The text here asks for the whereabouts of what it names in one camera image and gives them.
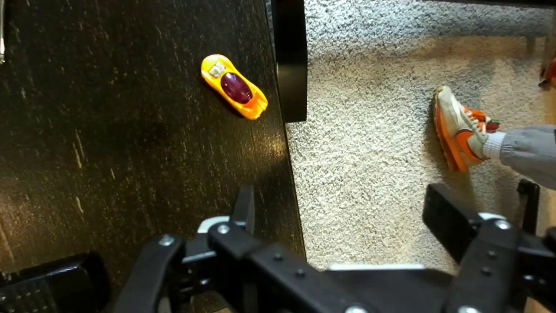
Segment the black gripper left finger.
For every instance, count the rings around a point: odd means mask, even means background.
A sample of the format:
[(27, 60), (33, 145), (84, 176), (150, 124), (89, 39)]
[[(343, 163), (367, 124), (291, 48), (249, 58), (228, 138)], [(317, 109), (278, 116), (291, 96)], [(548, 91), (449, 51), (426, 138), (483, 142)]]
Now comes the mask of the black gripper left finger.
[(0, 313), (101, 313), (110, 296), (101, 256), (87, 253), (4, 274)]

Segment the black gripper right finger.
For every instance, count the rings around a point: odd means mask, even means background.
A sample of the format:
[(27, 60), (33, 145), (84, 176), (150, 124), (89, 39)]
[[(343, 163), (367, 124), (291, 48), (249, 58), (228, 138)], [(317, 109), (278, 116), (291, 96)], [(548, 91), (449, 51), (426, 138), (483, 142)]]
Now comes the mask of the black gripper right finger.
[[(537, 232), (541, 187), (532, 182), (518, 183), (520, 227), (525, 234)], [(447, 185), (433, 183), (426, 189), (423, 222), (444, 246), (444, 249), (459, 263), (478, 230), (487, 220), (497, 220), (497, 215), (478, 213), (470, 202), (464, 202)]]

